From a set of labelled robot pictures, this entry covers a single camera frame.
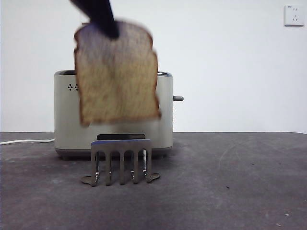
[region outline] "white wall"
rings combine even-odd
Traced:
[[[307,133],[307,28],[283,7],[307,0],[111,0],[153,34],[174,76],[175,131]],[[80,14],[68,0],[1,1],[1,130],[53,131],[53,74],[73,69]]]

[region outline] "white toaster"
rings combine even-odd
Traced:
[[[99,134],[144,134],[152,141],[153,154],[173,146],[173,77],[158,73],[156,94],[161,119],[138,122],[90,124],[81,126],[79,94],[75,71],[58,71],[54,75],[55,149],[62,157],[90,156],[91,143]]]

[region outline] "black tongs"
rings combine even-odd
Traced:
[[[71,0],[80,10],[100,28],[101,32],[109,38],[119,37],[119,31],[114,21],[109,0]]]

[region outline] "stainless steel stand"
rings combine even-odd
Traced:
[[[130,139],[130,140],[97,140],[91,144],[91,163],[92,175],[82,177],[81,181],[85,184],[96,186],[99,180],[99,153],[103,152],[106,157],[106,185],[111,185],[111,154],[119,153],[119,182],[125,184],[124,181],[124,154],[131,152],[132,170],[131,176],[134,184],[139,182],[138,178],[138,153],[143,151],[143,175],[147,183],[160,177],[158,173],[152,171],[152,148],[149,139]]]

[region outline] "toaster vent hole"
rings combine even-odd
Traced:
[[[69,84],[69,86],[67,86],[67,89],[69,89],[69,91],[72,91],[72,89],[75,89],[76,91],[79,90],[78,84]]]

